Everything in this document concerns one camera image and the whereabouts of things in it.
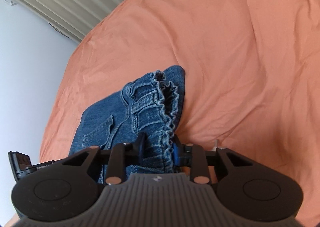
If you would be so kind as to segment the blue denim jeans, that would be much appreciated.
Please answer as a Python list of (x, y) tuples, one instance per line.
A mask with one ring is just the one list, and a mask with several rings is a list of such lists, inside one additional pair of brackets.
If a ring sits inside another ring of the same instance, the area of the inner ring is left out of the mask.
[(89, 106), (82, 114), (69, 154), (90, 146), (110, 150), (146, 133), (141, 165), (126, 174), (172, 173), (173, 137), (182, 115), (185, 72), (180, 66), (157, 70), (127, 83), (122, 90)]

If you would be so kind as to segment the orange bed sheet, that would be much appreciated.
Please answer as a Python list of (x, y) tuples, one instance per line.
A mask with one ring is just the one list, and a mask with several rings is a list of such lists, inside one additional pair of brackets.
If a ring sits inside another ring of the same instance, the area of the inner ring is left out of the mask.
[(319, 223), (319, 0), (125, 0), (72, 54), (40, 161), (67, 156), (84, 110), (126, 83), (185, 71), (177, 135), (287, 174)]

